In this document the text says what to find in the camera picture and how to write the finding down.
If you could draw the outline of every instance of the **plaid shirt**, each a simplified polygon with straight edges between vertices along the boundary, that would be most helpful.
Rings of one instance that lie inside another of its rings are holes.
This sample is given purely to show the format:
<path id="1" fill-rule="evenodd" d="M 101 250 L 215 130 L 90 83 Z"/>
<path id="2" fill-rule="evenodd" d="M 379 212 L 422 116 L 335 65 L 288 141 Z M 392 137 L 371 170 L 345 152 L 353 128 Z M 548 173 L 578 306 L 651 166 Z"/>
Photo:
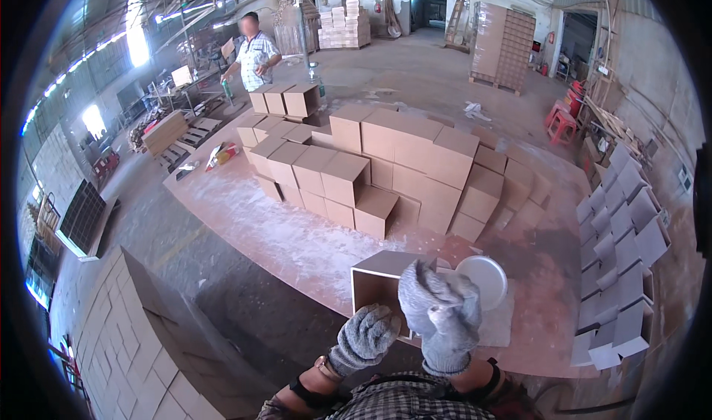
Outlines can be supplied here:
<path id="1" fill-rule="evenodd" d="M 237 52 L 236 63 L 240 63 L 240 75 L 245 89 L 254 91 L 265 83 L 272 83 L 272 68 L 262 76 L 255 74 L 258 66 L 279 54 L 279 49 L 265 33 L 260 31 L 251 41 L 245 40 Z"/>

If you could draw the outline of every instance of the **white bucket lid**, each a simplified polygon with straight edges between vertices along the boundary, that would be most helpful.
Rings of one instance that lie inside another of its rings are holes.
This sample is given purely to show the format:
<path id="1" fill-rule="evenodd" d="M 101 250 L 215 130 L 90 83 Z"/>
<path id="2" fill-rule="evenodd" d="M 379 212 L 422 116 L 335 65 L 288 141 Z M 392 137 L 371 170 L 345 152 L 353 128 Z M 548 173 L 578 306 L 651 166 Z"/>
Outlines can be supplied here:
<path id="1" fill-rule="evenodd" d="M 480 306 L 483 311 L 496 308 L 507 296 L 507 275 L 488 256 L 469 256 L 457 265 L 455 272 L 467 276 L 480 288 Z"/>

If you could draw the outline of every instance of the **red plastic stool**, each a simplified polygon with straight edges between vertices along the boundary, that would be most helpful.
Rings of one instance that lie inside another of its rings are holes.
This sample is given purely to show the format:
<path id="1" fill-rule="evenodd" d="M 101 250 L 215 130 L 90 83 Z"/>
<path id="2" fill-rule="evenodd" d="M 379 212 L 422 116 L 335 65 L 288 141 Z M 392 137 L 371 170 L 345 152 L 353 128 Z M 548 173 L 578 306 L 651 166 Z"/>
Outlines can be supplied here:
<path id="1" fill-rule="evenodd" d="M 564 110 L 559 110 L 558 113 L 554 114 L 554 118 L 546 132 L 551 138 L 551 144 L 568 145 L 576 135 L 576 121 L 571 117 L 571 114 Z"/>
<path id="2" fill-rule="evenodd" d="M 554 106 L 551 107 L 551 111 L 549 111 L 549 114 L 546 116 L 546 119 L 544 119 L 544 126 L 549 127 L 551 125 L 551 121 L 554 120 L 554 114 L 557 113 L 558 110 L 564 110 L 567 113 L 571 113 L 571 107 L 564 103 L 563 100 L 556 100 L 554 102 Z"/>

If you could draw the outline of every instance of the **work glove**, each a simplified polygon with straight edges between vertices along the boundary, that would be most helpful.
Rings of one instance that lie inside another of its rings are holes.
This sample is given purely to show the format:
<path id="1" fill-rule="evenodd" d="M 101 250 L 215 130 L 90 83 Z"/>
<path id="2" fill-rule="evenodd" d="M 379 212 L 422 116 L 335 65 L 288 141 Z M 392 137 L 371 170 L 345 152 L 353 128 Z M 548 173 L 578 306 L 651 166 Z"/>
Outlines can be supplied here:
<path id="1" fill-rule="evenodd" d="M 329 362 L 341 377 L 381 362 L 400 332 L 401 320 L 385 305 L 359 309 L 339 331 Z"/>
<path id="2" fill-rule="evenodd" d="M 423 339 L 423 368 L 438 377 L 467 370 L 482 324 L 477 285 L 460 274 L 448 278 L 445 281 L 425 263 L 416 261 L 398 284 L 398 300 L 408 327 Z"/>

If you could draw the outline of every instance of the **man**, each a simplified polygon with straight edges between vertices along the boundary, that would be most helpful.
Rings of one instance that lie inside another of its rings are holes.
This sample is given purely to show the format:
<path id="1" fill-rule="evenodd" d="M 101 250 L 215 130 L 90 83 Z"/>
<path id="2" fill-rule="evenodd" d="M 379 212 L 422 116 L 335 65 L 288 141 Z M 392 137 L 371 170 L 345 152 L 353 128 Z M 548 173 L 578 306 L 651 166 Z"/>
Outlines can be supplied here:
<path id="1" fill-rule="evenodd" d="M 398 283 L 408 327 L 421 335 L 422 372 L 402 372 L 369 382 L 343 397 L 344 378 L 381 362 L 402 321 L 384 305 L 361 308 L 341 327 L 337 345 L 314 366 L 265 401 L 258 420 L 543 420 L 521 384 L 470 351 L 479 341 L 480 291 L 468 277 L 445 282 L 420 261 Z"/>
<path id="2" fill-rule="evenodd" d="M 272 40 L 260 31 L 260 21 L 254 12 L 248 12 L 240 19 L 240 32 L 246 40 L 237 50 L 235 63 L 220 77 L 220 83 L 240 70 L 242 84 L 249 92 L 272 83 L 272 67 L 282 60 L 282 55 Z"/>

